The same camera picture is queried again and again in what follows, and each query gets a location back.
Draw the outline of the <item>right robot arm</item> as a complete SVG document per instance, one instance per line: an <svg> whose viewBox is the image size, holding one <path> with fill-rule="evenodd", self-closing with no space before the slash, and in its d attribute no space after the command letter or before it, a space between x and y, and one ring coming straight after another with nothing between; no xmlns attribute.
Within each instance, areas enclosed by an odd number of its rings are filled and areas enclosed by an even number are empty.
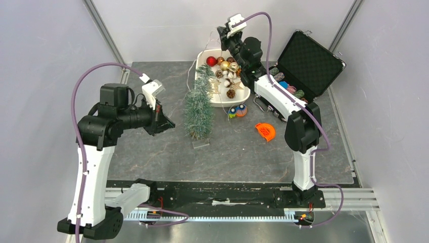
<svg viewBox="0 0 429 243"><path fill-rule="evenodd" d="M315 150L321 132L320 109L306 104L290 94L262 65L261 42L254 37L242 40L242 31L217 27L221 49L229 51L240 66L240 79L256 95L267 101L287 119L285 141L293 150L294 178L291 189L275 194L276 204L285 208L324 208L324 195L314 173Z"/></svg>

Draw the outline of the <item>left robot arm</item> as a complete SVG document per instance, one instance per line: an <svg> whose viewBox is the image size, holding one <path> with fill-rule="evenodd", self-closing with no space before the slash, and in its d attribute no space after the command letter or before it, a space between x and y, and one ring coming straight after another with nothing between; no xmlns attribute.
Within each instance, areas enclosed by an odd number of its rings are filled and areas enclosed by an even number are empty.
<svg viewBox="0 0 429 243"><path fill-rule="evenodd" d="M57 224L58 232L93 240L113 239L134 208L142 203L147 207L157 204L158 192L141 179L112 200L105 200L105 191L109 165L125 130L142 128L154 136L175 127L156 98L162 90L157 80L142 85L141 105L135 107L137 98L127 85L101 86L100 101L77 124L81 138L77 141L75 195L68 216Z"/></svg>

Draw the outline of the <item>small frosted christmas tree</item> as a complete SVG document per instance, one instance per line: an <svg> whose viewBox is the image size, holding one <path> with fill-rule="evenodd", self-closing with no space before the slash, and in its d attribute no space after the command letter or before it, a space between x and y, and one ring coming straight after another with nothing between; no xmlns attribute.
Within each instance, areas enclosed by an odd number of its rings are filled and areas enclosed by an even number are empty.
<svg viewBox="0 0 429 243"><path fill-rule="evenodd" d="M214 111L211 106L211 81L215 77L212 68L203 64L196 68L197 78L185 97L184 128L194 141L204 140L213 130Z"/></svg>

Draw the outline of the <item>clear battery box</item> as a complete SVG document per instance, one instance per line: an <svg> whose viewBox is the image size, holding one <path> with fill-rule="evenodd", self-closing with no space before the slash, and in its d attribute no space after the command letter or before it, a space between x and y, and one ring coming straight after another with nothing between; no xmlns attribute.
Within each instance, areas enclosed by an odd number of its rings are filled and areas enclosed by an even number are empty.
<svg viewBox="0 0 429 243"><path fill-rule="evenodd" d="M192 142L192 146L194 149L203 148L209 145L210 145L210 140L208 138Z"/></svg>

